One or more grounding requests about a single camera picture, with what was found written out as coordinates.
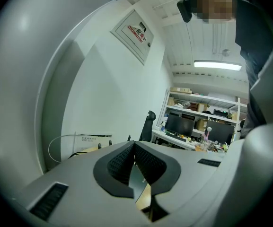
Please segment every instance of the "black chair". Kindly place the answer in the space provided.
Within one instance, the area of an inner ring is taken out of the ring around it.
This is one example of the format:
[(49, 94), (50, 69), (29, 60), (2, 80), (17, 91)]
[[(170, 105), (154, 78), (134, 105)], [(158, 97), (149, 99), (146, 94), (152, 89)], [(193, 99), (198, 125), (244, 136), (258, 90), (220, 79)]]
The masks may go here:
[(142, 128), (140, 140), (150, 142), (152, 138), (153, 121), (156, 119), (155, 113), (149, 111), (144, 127)]

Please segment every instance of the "black headphones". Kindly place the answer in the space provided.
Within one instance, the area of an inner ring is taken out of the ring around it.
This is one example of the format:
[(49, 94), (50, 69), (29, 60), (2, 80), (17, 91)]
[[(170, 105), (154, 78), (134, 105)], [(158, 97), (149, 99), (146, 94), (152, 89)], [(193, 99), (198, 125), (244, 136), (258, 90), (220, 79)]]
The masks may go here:
[(180, 0), (177, 3), (180, 14), (185, 23), (189, 23), (192, 18), (192, 13), (195, 12), (197, 0)]

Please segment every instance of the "keyboard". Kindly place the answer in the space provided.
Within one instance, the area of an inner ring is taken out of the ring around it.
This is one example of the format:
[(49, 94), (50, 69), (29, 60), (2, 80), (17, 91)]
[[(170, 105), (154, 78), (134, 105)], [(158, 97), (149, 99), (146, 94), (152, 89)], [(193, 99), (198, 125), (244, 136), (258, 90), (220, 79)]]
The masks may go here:
[(170, 137), (172, 137), (172, 138), (174, 138), (174, 139), (181, 140), (181, 141), (183, 141), (183, 142), (187, 142), (186, 139), (183, 139), (183, 138), (181, 138), (181, 137), (179, 137), (179, 136), (176, 136), (176, 135), (174, 135), (174, 134), (166, 133), (166, 135), (167, 135), (167, 136), (170, 136)]

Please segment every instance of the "black cable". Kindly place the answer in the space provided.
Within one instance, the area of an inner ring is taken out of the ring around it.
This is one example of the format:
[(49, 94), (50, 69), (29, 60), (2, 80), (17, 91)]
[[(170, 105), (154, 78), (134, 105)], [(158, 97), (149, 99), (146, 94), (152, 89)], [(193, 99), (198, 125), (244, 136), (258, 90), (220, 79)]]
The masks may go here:
[(84, 152), (84, 151), (75, 152), (75, 153), (72, 154), (69, 158), (71, 158), (72, 156), (75, 156), (75, 155), (77, 155), (77, 154), (79, 154), (79, 153), (87, 153), (87, 152)]

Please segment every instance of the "black monitor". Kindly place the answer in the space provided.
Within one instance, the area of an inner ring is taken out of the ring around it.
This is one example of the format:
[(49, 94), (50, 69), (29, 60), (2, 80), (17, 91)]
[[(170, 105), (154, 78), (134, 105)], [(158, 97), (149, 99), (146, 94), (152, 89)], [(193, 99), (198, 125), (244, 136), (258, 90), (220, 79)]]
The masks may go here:
[(212, 131), (209, 134), (208, 140), (212, 141), (218, 141), (221, 144), (224, 144), (225, 142), (229, 145), (231, 143), (234, 126), (208, 121), (207, 122), (207, 128), (211, 127)]
[(175, 115), (169, 115), (165, 129), (168, 131), (191, 136), (194, 129), (195, 121), (184, 119)]

